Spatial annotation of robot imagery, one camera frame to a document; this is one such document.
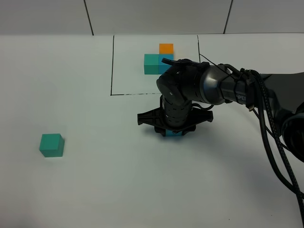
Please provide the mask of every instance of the blue cube in gripper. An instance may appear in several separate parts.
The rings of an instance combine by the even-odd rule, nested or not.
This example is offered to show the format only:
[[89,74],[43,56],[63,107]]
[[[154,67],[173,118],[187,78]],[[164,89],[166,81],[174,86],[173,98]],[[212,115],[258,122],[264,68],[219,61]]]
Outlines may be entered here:
[[166,130],[166,137],[170,137],[170,136],[182,136],[182,131],[174,133],[173,131]]
[[171,66],[162,62],[163,58],[173,60],[173,54],[159,54],[158,59],[158,73],[162,75],[165,73]]

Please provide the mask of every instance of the white table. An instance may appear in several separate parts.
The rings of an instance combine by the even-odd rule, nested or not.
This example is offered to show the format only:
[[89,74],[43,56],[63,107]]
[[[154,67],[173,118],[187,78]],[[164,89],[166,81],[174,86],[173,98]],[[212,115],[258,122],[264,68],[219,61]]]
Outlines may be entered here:
[[[263,73],[304,71],[303,47],[296,49],[303,35],[252,37],[199,36],[200,51]],[[251,39],[251,56],[233,52]],[[295,195],[274,175],[252,113],[223,104],[212,123],[176,138],[137,126],[137,113],[156,108],[160,95],[110,96],[112,41],[0,37],[1,227],[301,227]],[[63,135],[62,158],[42,156],[43,133]],[[304,164],[287,155],[304,190]]]
[[144,54],[159,54],[160,43],[173,43],[174,60],[199,61],[197,35],[115,36],[113,95],[159,93],[160,75],[143,75]]

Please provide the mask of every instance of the cube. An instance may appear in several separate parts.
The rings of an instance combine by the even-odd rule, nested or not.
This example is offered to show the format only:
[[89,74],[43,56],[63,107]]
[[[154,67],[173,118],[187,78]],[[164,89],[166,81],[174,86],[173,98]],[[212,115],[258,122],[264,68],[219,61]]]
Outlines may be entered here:
[[162,62],[163,58],[167,58],[170,60],[173,60],[173,54],[161,54],[159,55],[159,60],[158,60],[158,73],[160,75],[162,75],[163,73],[165,73],[171,66],[168,64],[165,64]]
[[181,131],[181,132],[174,133],[173,131],[166,130],[165,136],[166,136],[166,137],[171,137],[171,136],[182,136],[182,131]]
[[173,54],[173,44],[160,44],[160,54]]
[[43,134],[39,150],[45,157],[62,157],[65,140],[60,134]]
[[158,75],[158,54],[145,54],[144,55],[144,74],[145,75]]

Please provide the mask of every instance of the gray wall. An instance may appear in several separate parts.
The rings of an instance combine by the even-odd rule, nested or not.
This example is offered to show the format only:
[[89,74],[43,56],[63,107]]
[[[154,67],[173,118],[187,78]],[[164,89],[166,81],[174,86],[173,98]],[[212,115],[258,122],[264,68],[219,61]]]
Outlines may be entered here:
[[304,0],[233,0],[226,33],[304,32]]
[[0,0],[0,35],[91,34],[83,0]]
[[[231,0],[86,0],[93,32],[223,33]],[[226,33],[304,32],[304,0],[233,0]],[[0,35],[86,34],[84,0],[0,0]]]
[[231,0],[86,0],[95,34],[223,33]]

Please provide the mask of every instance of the black line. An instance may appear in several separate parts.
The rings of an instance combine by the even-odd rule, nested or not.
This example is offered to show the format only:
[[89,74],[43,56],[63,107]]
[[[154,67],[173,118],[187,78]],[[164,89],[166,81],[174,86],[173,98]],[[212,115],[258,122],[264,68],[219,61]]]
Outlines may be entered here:
[[142,93],[142,94],[111,94],[111,96],[129,96],[129,95],[151,95],[151,94],[161,94],[161,93]]
[[113,51],[112,51],[112,76],[111,76],[111,96],[112,96],[112,86],[113,86],[113,65],[114,65],[114,38],[113,36]]
[[224,28],[223,34],[226,33],[226,28],[227,28],[227,24],[228,24],[228,20],[229,20],[229,16],[230,16],[231,8],[232,8],[232,3],[233,3],[233,0],[231,0],[231,4],[230,4],[230,8],[229,8],[229,12],[228,12],[228,16],[227,16],[227,20],[226,20],[226,24],[225,24],[225,28]]
[[207,57],[203,56],[202,54],[199,54],[200,56],[204,57],[205,59],[207,59],[210,63],[212,63],[214,66],[217,66],[215,63],[211,62]]
[[197,35],[197,37],[198,37],[198,48],[200,48],[199,36]]
[[85,3],[85,10],[86,10],[87,18],[89,19],[89,24],[90,24],[90,28],[91,28],[91,32],[92,32],[92,36],[93,36],[94,32],[93,32],[93,28],[92,28],[92,24],[91,24],[91,20],[90,20],[90,16],[89,16],[89,11],[87,11],[86,0],[84,0],[84,3]]

